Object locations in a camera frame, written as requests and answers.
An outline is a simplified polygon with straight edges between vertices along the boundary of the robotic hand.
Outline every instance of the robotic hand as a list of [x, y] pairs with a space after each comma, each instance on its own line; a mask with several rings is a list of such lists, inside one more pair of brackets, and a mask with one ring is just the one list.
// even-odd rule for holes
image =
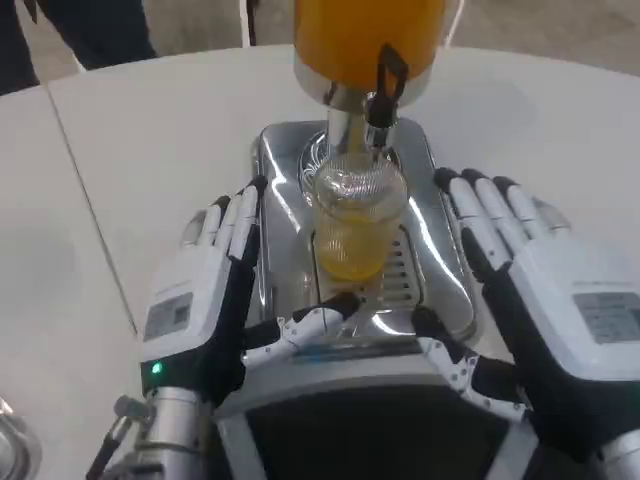
[[[256, 177], [233, 199], [220, 197], [198, 212], [179, 252], [158, 269], [141, 338], [147, 401], [118, 399], [117, 419], [88, 480], [208, 478], [204, 453], [212, 408], [242, 385], [245, 370], [294, 355], [358, 309], [358, 298], [343, 293], [293, 312], [290, 320], [245, 330], [266, 186], [264, 177]], [[133, 423], [140, 425], [135, 450], [105, 473]]]
[[425, 356], [470, 403], [530, 421], [541, 442], [580, 462], [595, 457], [606, 478], [640, 478], [640, 285], [631, 262], [574, 236], [508, 178], [439, 169], [435, 183], [515, 365], [461, 346], [419, 309]]

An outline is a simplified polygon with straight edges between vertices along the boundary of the white finger segment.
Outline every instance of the white finger segment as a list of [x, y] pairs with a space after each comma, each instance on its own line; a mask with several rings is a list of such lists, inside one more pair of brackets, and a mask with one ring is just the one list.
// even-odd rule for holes
[[238, 260], [242, 260], [244, 255], [244, 249], [247, 245], [251, 225], [255, 222], [257, 210], [258, 191], [256, 187], [249, 185], [242, 192], [242, 202], [240, 203], [231, 237], [231, 246], [229, 247], [229, 254]]
[[458, 210], [460, 222], [473, 232], [491, 267], [498, 270], [511, 257], [471, 185], [462, 178], [454, 178], [449, 184], [449, 194]]
[[213, 241], [216, 239], [216, 234], [220, 229], [220, 217], [222, 210], [218, 205], [211, 205], [207, 208], [207, 216], [204, 219], [202, 225], [202, 231], [200, 232], [200, 238], [198, 238], [198, 245], [213, 245]]
[[522, 224], [513, 215], [498, 187], [490, 179], [479, 178], [475, 182], [475, 189], [489, 218], [515, 254], [529, 241]]
[[231, 237], [233, 236], [233, 227], [236, 223], [236, 217], [238, 216], [238, 210], [240, 210], [240, 203], [242, 202], [242, 196], [236, 195], [231, 199], [227, 211], [222, 219], [222, 225], [216, 234], [214, 246], [222, 250], [226, 255], [227, 249], [231, 244]]
[[513, 213], [522, 222], [524, 229], [531, 238], [540, 238], [551, 234], [538, 209], [533, 204], [533, 199], [520, 185], [511, 185], [507, 189], [507, 199], [511, 204]]

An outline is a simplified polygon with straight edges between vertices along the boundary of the orange juice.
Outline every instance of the orange juice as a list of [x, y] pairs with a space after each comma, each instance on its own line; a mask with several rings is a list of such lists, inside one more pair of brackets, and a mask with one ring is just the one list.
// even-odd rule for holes
[[445, 0], [296, 0], [296, 51], [323, 77], [374, 91], [385, 43], [409, 65], [409, 79], [431, 65], [444, 8]]

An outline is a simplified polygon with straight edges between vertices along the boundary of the person's leg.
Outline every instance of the person's leg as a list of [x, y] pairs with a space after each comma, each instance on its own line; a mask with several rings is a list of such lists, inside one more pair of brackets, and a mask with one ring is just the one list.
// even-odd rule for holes
[[156, 56], [149, 41], [142, 0], [39, 0], [39, 3], [85, 68]]
[[0, 95], [38, 85], [15, 0], [0, 0]]

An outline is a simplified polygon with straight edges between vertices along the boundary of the metal base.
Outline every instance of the metal base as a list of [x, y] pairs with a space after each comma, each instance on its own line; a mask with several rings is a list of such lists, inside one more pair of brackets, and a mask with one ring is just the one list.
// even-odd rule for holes
[[[323, 300], [325, 276], [316, 270], [313, 252], [313, 216], [302, 193], [300, 159], [318, 140], [325, 122], [283, 123], [267, 127], [257, 139], [255, 170], [269, 180], [261, 213], [262, 244], [259, 295], [253, 305], [262, 319], [289, 318], [294, 310]], [[434, 309], [459, 339], [475, 330], [474, 309], [441, 195], [433, 184], [434, 164], [421, 127], [401, 119], [396, 127], [394, 152], [410, 191], [409, 209], [401, 230], [411, 265], [411, 304], [396, 306], [372, 302], [336, 333], [300, 352], [299, 357], [354, 358], [417, 353], [410, 316], [413, 308]], [[380, 282], [354, 285], [375, 295]]]

